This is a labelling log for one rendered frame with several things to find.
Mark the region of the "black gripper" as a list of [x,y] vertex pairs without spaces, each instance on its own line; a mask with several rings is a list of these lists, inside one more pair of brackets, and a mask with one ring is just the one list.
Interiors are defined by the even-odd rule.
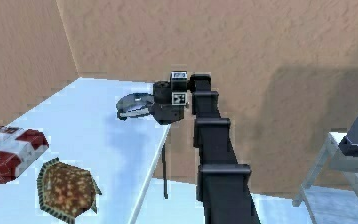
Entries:
[[117,118],[127,120],[149,116],[150,110],[146,106],[151,104],[153,104],[152,115],[160,125],[169,125],[184,118],[184,107],[172,104],[172,89],[169,81],[155,82],[153,95],[131,93],[119,99],[116,103]]

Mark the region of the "white dining table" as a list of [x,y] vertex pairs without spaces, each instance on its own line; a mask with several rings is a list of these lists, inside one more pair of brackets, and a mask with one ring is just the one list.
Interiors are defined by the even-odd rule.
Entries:
[[121,121],[116,102],[151,91],[144,82],[79,78],[12,121],[42,131],[50,148],[17,180],[0,184],[0,224],[65,224],[40,210],[37,197],[40,168],[55,157],[90,170],[102,191],[98,211],[76,224],[134,224],[169,127],[151,116]]

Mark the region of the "red and white box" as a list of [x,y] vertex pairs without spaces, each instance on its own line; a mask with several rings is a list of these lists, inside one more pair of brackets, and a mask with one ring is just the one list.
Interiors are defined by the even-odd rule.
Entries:
[[0,184],[17,179],[48,148],[38,130],[0,125]]

